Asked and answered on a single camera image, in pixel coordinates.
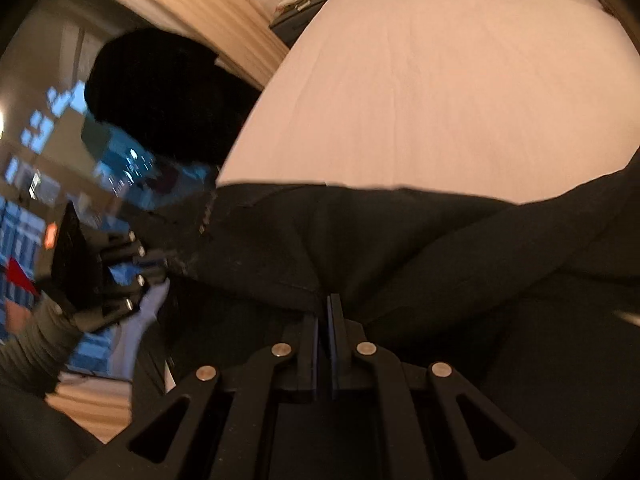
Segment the grey left sleeve forearm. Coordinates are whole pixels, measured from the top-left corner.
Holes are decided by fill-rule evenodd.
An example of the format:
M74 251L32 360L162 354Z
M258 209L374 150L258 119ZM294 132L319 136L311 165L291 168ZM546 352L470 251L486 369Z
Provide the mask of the grey left sleeve forearm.
M1 347L1 385L43 399L84 333L44 295L20 333Z

